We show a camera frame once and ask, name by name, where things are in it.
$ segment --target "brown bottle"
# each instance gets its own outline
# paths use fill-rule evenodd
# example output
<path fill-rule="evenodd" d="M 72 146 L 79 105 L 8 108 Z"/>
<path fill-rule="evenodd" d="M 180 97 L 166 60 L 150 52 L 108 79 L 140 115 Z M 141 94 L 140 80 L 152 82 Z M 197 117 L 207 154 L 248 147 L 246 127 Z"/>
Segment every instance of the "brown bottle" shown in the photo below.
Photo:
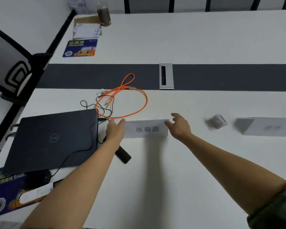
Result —
<path fill-rule="evenodd" d="M 99 20 L 101 22 L 101 25 L 110 26 L 111 19 L 110 19 L 107 2 L 104 0 L 98 1 L 97 9 L 98 9 L 98 15 L 99 15 Z"/>

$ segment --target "computer mouse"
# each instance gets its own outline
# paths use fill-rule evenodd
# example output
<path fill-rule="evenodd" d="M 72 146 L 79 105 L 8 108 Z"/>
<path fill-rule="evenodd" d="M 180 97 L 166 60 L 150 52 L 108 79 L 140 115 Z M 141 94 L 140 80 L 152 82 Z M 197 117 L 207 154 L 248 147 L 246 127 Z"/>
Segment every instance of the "computer mouse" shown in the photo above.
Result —
<path fill-rule="evenodd" d="M 48 169 L 28 172 L 22 188 L 25 190 L 36 189 L 49 184 L 50 180 L 51 172 Z"/>

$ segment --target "human hand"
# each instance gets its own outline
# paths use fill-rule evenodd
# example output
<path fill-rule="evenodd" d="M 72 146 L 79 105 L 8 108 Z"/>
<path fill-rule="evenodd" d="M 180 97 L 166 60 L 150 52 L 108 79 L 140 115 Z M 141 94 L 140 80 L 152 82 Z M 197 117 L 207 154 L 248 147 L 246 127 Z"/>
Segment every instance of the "human hand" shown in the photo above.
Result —
<path fill-rule="evenodd" d="M 118 124 L 114 119 L 109 120 L 106 130 L 106 140 L 117 142 L 119 145 L 123 139 L 125 131 L 125 119 L 122 119 Z"/>
<path fill-rule="evenodd" d="M 188 135 L 191 134 L 191 128 L 188 124 L 187 120 L 184 119 L 181 115 L 178 113 L 172 113 L 171 114 L 174 118 L 173 121 L 175 123 L 172 123 L 170 121 L 165 121 L 164 124 L 168 127 L 170 130 L 171 135 L 176 138 L 177 140 L 182 140 Z"/>

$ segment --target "orange cable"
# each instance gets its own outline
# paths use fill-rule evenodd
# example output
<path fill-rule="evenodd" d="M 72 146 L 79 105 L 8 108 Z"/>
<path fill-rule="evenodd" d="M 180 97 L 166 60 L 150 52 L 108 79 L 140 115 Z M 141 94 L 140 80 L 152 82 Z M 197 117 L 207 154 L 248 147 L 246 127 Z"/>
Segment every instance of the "orange cable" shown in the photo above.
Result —
<path fill-rule="evenodd" d="M 128 83 L 126 83 L 126 84 L 123 84 L 123 82 L 125 81 L 125 79 L 126 79 L 129 75 L 132 75 L 132 76 L 133 76 L 133 79 L 132 79 L 130 82 L 128 82 Z M 105 118 L 108 118 L 108 119 L 125 118 L 125 117 L 128 117 L 128 116 L 134 115 L 134 114 L 136 114 L 136 113 L 138 113 L 138 112 L 141 112 L 141 111 L 146 107 L 146 105 L 147 105 L 147 103 L 148 103 L 148 98 L 147 98 L 146 93 L 145 93 L 143 90 L 138 89 L 138 88 L 133 88 L 133 89 L 142 92 L 142 93 L 145 95 L 145 98 L 146 98 L 146 103 L 145 103 L 144 107 L 141 108 L 139 111 L 136 111 L 136 112 L 134 112 L 134 113 L 132 113 L 132 114 L 129 114 L 129 115 L 126 115 L 126 116 L 122 116 L 122 117 L 107 117 L 107 116 L 104 116 L 104 115 L 100 114 L 100 113 L 99 113 L 99 110 L 98 110 L 98 108 L 97 108 L 99 102 L 100 102 L 106 95 L 109 95 L 109 93 L 114 92 L 114 93 L 111 95 L 112 97 L 109 97 L 109 99 L 107 100 L 108 103 L 111 103 L 111 101 L 113 100 L 113 97 L 114 97 L 116 94 L 118 94 L 120 91 L 125 90 L 125 89 L 130 89 L 130 87 L 129 87 L 129 86 L 126 86 L 126 85 L 127 85 L 127 84 L 130 84 L 133 80 L 134 80 L 134 74 L 133 74 L 133 73 L 129 73 L 129 74 L 123 79 L 123 81 L 122 81 L 122 83 L 121 83 L 121 85 L 120 85 L 119 87 L 114 88 L 114 89 L 112 89 L 112 90 L 110 90 L 110 91 L 108 91 L 108 92 L 103 93 L 104 96 L 102 96 L 102 97 L 98 100 L 98 102 L 96 103 L 96 105 L 95 105 L 95 110 L 96 110 L 96 112 L 97 112 L 100 116 L 105 117 Z"/>

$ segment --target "green sleeve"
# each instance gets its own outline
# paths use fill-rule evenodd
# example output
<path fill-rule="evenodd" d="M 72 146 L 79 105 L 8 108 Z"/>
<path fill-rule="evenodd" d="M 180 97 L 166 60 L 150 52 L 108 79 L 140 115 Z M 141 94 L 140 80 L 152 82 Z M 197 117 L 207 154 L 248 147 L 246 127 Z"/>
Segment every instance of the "green sleeve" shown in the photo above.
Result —
<path fill-rule="evenodd" d="M 247 218 L 251 229 L 286 229 L 286 190 Z"/>

